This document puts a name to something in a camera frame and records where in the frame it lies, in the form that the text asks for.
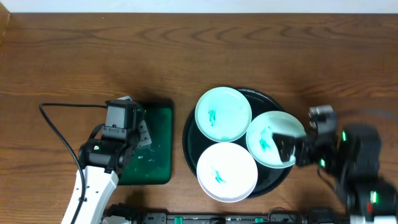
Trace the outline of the mint green plate top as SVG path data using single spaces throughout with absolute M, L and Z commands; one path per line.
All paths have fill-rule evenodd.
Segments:
M 194 109 L 200 132 L 215 142 L 233 142 L 244 136 L 252 121 L 248 99 L 237 89 L 219 86 L 205 92 Z

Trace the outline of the mint green plate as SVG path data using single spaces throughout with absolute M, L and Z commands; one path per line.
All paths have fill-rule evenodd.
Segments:
M 291 114 L 268 111 L 255 117 L 246 132 L 246 145 L 252 157 L 260 164 L 273 169 L 284 169 L 295 164 L 295 156 L 283 162 L 279 156 L 274 133 L 293 137 L 305 136 L 302 123 Z
M 248 99 L 237 89 L 219 86 L 205 92 L 194 109 L 200 132 L 215 142 L 233 142 L 244 136 L 252 121 Z

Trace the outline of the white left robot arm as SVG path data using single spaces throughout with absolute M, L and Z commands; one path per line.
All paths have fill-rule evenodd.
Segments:
M 106 121 L 80 146 L 75 189 L 62 223 L 101 223 L 106 204 L 140 144 L 146 110 L 130 98 L 105 102 Z

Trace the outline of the green rectangular tray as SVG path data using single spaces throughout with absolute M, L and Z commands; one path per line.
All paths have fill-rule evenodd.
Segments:
M 141 102 L 152 144 L 137 148 L 119 185 L 162 185 L 172 173 L 174 106 L 171 101 Z

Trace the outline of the black round tray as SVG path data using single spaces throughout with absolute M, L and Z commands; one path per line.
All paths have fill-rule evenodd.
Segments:
M 239 89 L 239 91 L 248 99 L 249 104 L 251 105 L 252 120 L 258 115 L 268 111 L 285 112 L 278 102 L 263 93 L 243 88 Z M 208 139 L 200 132 L 195 122 L 194 113 L 191 113 L 184 127 L 183 151 L 186 162 L 193 173 L 196 172 L 197 162 L 201 154 L 214 143 L 214 141 Z M 237 139 L 235 143 L 244 147 L 248 151 L 246 145 L 246 134 Z M 273 169 L 266 167 L 257 161 L 256 165 L 258 179 L 254 190 L 249 195 L 250 198 L 259 197 L 274 190 L 288 176 L 293 167 Z

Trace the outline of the mint green plate right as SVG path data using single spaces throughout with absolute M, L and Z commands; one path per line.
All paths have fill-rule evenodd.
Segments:
M 260 164 L 273 169 L 284 169 L 295 164 L 295 156 L 283 162 L 279 156 L 274 133 L 293 137 L 305 136 L 302 123 L 291 114 L 268 111 L 255 117 L 246 132 L 246 145 L 252 157 Z

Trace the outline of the white plate front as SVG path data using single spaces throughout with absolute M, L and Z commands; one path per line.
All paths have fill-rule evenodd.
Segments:
M 196 173 L 203 191 L 224 203 L 248 198 L 258 179 L 252 155 L 231 142 L 216 143 L 205 149 L 198 160 Z

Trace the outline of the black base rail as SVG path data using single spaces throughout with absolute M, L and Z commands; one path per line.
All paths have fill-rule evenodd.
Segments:
M 271 223 L 338 223 L 327 217 L 308 217 L 304 215 L 271 214 L 271 215 L 201 215 L 201 214 L 166 214 L 166 213 L 142 213 L 133 219 L 111 216 L 103 218 L 103 224 L 132 223 L 132 224 L 271 224 Z

